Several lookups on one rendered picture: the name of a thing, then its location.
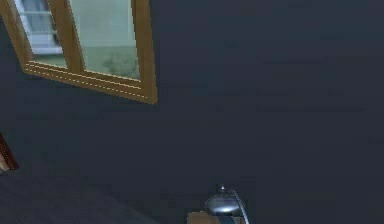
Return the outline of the brown wooden box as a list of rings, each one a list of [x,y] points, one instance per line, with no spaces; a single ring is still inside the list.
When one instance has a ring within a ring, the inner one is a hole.
[[[187,224],[221,224],[215,216],[208,215],[205,212],[191,212],[187,216]]]

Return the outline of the wooden framed window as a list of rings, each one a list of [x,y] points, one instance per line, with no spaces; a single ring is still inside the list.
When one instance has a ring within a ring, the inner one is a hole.
[[[0,0],[24,73],[158,101],[149,0]]]

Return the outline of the dark red wooden furniture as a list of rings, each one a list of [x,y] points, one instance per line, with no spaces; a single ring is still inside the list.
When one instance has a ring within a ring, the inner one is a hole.
[[[19,165],[0,132],[0,175],[7,171],[17,170],[18,168]]]

